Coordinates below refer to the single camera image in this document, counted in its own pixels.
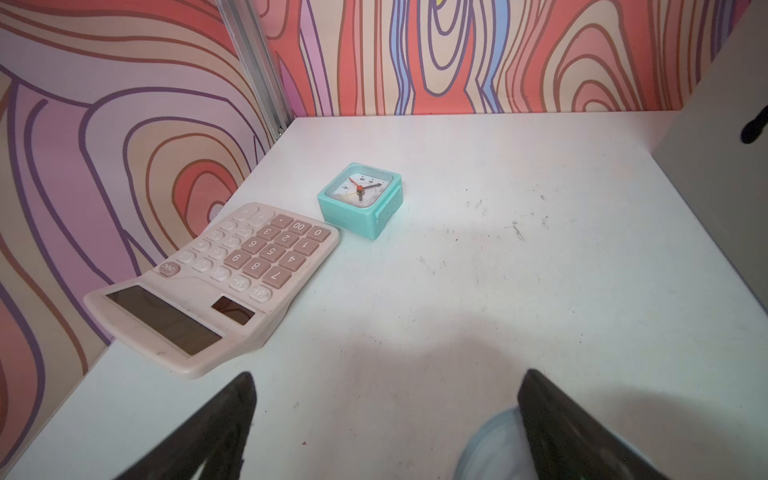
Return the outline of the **pink desk calculator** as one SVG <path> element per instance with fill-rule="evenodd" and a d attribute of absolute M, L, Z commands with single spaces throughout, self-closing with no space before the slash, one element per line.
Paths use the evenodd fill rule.
<path fill-rule="evenodd" d="M 118 341 L 199 378 L 261 348 L 339 240 L 331 225 L 247 203 L 150 271 L 84 302 Z"/>

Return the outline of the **grey metal cabinet box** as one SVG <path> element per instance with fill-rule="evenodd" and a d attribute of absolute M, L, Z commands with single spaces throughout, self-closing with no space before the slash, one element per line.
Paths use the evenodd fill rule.
<path fill-rule="evenodd" d="M 767 303 L 767 4 L 753 1 L 653 158 Z"/>

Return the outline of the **aluminium frame post left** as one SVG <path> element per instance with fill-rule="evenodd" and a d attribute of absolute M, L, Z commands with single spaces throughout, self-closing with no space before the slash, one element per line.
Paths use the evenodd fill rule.
<path fill-rule="evenodd" d="M 245 76 L 274 140 L 294 119 L 272 58 L 267 37 L 252 1 L 218 0 L 221 17 L 229 32 Z"/>

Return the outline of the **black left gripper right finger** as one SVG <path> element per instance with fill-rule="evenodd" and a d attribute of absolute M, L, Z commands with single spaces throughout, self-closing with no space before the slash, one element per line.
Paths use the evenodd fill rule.
<path fill-rule="evenodd" d="M 525 373 L 517 399 L 540 479 L 666 477 L 540 371 Z"/>

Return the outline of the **blue labelled tin can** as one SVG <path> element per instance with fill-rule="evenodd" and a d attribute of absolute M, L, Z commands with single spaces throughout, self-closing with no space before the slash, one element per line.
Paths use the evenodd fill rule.
<path fill-rule="evenodd" d="M 468 442 L 454 471 L 456 479 L 540 479 L 520 407 L 490 419 Z"/>

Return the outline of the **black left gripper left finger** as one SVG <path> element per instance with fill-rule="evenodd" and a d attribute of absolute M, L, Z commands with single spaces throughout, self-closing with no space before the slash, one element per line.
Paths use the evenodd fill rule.
<path fill-rule="evenodd" d="M 256 406 L 253 377 L 242 372 L 119 477 L 238 479 Z"/>

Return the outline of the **mint green alarm clock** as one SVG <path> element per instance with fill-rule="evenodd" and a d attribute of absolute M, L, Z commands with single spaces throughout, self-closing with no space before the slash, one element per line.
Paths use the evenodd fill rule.
<path fill-rule="evenodd" d="M 351 163 L 319 192 L 317 200 L 326 223 L 375 240 L 403 203 L 402 177 Z"/>

